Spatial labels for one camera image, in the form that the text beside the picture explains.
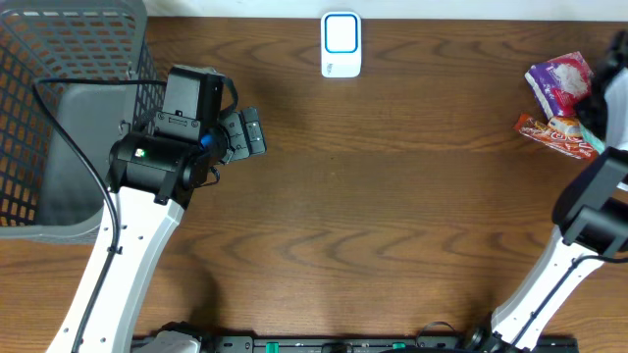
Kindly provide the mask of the purple snack packet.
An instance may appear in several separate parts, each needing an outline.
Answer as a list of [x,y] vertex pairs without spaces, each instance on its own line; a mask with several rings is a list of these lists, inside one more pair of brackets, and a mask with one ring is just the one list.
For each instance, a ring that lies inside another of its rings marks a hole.
[[574,117],[574,107],[592,93],[594,74],[579,51],[533,65],[524,75],[548,119]]

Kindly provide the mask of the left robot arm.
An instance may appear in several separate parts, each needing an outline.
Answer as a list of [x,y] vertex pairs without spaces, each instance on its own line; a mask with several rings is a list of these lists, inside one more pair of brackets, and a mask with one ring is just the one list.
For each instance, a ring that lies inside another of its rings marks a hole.
[[106,177],[54,126],[94,178],[104,214],[51,352],[131,351],[154,270],[193,191],[217,184],[219,166],[267,150],[256,110],[236,108],[229,77],[176,65],[162,85],[162,107],[113,143]]

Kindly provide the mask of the teal wet wipes packet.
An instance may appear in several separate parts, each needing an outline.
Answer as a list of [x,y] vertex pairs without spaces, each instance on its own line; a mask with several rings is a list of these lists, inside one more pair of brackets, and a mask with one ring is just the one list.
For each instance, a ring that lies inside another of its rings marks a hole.
[[601,154],[605,150],[605,131],[597,126],[587,126],[579,123],[583,139],[590,144],[594,150]]

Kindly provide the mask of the orange tissue packet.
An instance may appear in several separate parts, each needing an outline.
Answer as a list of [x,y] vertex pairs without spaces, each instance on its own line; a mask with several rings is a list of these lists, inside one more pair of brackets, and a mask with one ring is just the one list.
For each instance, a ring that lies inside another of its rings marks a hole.
[[552,117],[548,127],[565,137],[581,138],[583,136],[577,119],[571,117]]

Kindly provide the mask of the orange-red snack bar wrapper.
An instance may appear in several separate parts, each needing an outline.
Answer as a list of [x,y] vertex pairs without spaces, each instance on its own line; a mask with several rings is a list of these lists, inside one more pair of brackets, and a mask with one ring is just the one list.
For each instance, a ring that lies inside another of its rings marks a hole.
[[583,137],[565,137],[549,128],[548,124],[528,114],[521,114],[513,128],[520,134],[541,142],[546,147],[569,157],[580,160],[592,160],[598,156],[598,153]]

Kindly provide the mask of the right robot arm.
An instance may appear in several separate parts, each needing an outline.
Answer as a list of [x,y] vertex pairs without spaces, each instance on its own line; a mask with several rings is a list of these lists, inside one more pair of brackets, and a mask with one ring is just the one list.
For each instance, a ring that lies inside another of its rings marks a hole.
[[627,205],[613,198],[627,187],[627,33],[619,31],[576,103],[586,140],[599,156],[561,193],[549,244],[517,290],[462,344],[467,352],[532,352],[572,291],[604,264],[623,264]]

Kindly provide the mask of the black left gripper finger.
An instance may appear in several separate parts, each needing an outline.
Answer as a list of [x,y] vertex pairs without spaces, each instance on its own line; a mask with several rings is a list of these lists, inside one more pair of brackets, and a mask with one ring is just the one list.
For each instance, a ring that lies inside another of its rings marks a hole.
[[250,156],[249,141],[244,133],[244,124],[238,113],[232,113],[221,121],[221,127],[227,136],[227,152],[223,162],[235,162]]
[[248,107],[241,112],[249,144],[250,155],[265,154],[267,152],[267,145],[263,128],[260,123],[258,110],[255,107]]

